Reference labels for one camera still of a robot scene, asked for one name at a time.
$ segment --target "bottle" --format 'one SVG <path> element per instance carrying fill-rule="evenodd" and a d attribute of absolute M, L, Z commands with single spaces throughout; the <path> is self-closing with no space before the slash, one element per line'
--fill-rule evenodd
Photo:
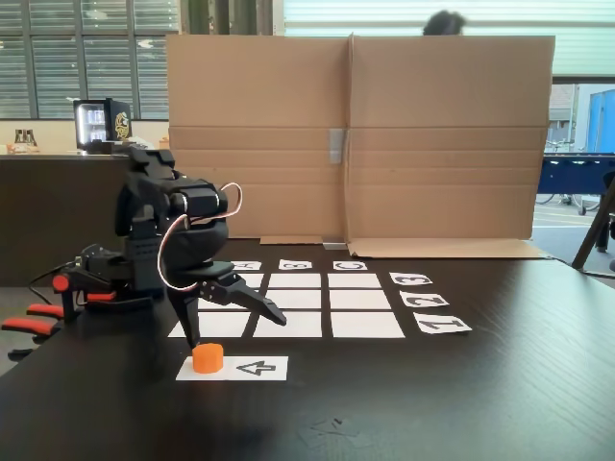
<path fill-rule="evenodd" d="M 35 141 L 35 135 L 32 130 L 26 131 L 26 144 L 29 146 L 36 146 L 37 142 Z"/>
<path fill-rule="evenodd" d="M 18 143 L 23 143 L 24 142 L 24 138 L 23 138 L 23 130 L 15 130 L 15 144 Z"/>

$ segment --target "blue machine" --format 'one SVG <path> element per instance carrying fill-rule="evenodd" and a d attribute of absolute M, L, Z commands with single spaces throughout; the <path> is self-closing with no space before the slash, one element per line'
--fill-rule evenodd
<path fill-rule="evenodd" d="M 615 153 L 615 89 L 591 95 L 585 151 Z"/>
<path fill-rule="evenodd" d="M 605 195 L 614 175 L 615 155 L 545 156 L 538 193 Z"/>

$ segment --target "robotic arm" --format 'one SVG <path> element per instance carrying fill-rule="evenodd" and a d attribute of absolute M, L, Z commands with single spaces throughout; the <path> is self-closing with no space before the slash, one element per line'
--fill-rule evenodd
<path fill-rule="evenodd" d="M 54 277 L 65 321 L 75 317 L 73 293 L 85 308 L 128 310 L 151 304 L 166 292 L 191 348 L 200 341 L 198 300 L 236 303 L 278 325 L 276 305 L 246 285 L 230 262 L 213 261 L 229 235 L 224 187 L 193 180 L 174 169 L 169 151 L 131 148 L 131 168 L 118 198 L 115 232 L 124 252 L 87 247 Z"/>

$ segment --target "small fridge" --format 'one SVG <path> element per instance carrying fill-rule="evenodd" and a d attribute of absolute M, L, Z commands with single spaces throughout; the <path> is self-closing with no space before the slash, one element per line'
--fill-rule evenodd
<path fill-rule="evenodd" d="M 133 135 L 131 107 L 128 103 L 107 99 L 73 101 L 77 148 L 101 141 L 123 141 Z"/>

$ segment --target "white cable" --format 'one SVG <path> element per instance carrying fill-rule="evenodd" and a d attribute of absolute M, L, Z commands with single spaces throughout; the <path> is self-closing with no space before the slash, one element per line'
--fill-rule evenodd
<path fill-rule="evenodd" d="M 190 291 L 190 290 L 196 288 L 198 283 L 194 282 L 190 286 L 183 286 L 183 287 L 175 286 L 175 285 L 172 285 L 171 283 L 169 283 L 168 280 L 164 277 L 164 274 L 162 273 L 162 250 L 164 249 L 164 245 L 166 245 L 166 241 L 168 240 L 169 236 L 171 235 L 171 232 L 183 220 L 185 220 L 185 225 L 186 225 L 186 228 L 188 229 L 188 227 L 187 227 L 187 217 L 188 217 L 187 214 L 182 214 L 175 221 L 173 221 L 173 224 L 171 224 L 171 226 L 169 226 L 169 229 L 166 230 L 166 233 L 164 234 L 164 237 L 162 238 L 162 241 L 160 242 L 160 247 L 158 248 L 158 258 L 157 258 L 158 274 L 160 275 L 162 283 L 164 283 L 169 288 L 173 288 L 174 290 L 177 290 L 177 291 Z"/>
<path fill-rule="evenodd" d="M 201 220 L 209 220 L 210 221 L 212 219 L 223 219 L 223 218 L 228 218 L 229 216 L 233 216 L 233 215 L 237 214 L 241 210 L 241 204 L 243 203 L 243 191 L 241 190 L 241 186 L 239 184 L 237 184 L 236 182 L 228 182 L 228 183 L 224 184 L 222 187 L 220 187 L 220 190 L 224 190 L 227 187 L 229 187 L 230 185 L 234 185 L 237 188 L 237 190 L 239 191 L 239 197 L 237 199 L 237 206 L 235 207 L 235 209 L 233 211 L 227 211 L 225 213 L 216 214 L 215 216 L 211 216 L 210 218 L 195 219 L 194 221 L 192 221 L 192 223 L 195 223 L 195 222 L 201 221 Z M 166 241 L 168 240 L 169 236 L 171 235 L 173 230 L 182 221 L 184 221 L 185 228 L 187 230 L 189 229 L 190 223 L 188 221 L 188 215 L 187 214 L 182 214 L 182 215 L 178 216 L 175 221 L 173 221 L 171 226 L 169 226 L 169 229 L 167 229 L 166 232 L 164 233 L 164 237 L 162 238 L 162 240 L 160 242 L 160 247 L 158 248 L 157 266 L 158 266 L 158 274 L 160 275 L 160 279 L 162 280 L 162 283 L 164 283 L 169 288 L 172 288 L 172 289 L 177 290 L 177 291 L 190 291 L 190 290 L 193 290 L 194 288 L 196 288 L 199 285 L 199 283 L 198 282 L 194 282 L 194 283 L 192 283 L 189 286 L 183 286 L 183 287 L 175 286 L 175 285 L 172 285 L 164 277 L 164 274 L 162 273 L 162 251 L 164 250 L 164 246 L 166 245 Z"/>
<path fill-rule="evenodd" d="M 234 185 L 237 188 L 237 191 L 239 192 L 238 194 L 239 196 L 237 197 L 237 206 L 234 208 L 233 211 L 227 211 L 225 213 L 216 214 L 215 216 L 211 216 L 209 218 L 197 218 L 191 221 L 190 224 L 194 224 L 196 222 L 202 222 L 202 221 L 211 221 L 212 219 L 223 219 L 223 218 L 228 218 L 230 216 L 236 215 L 241 210 L 241 204 L 243 204 L 243 190 L 241 189 L 241 186 L 237 184 L 236 182 L 227 182 L 222 187 L 220 187 L 220 190 L 224 190 L 230 185 Z"/>

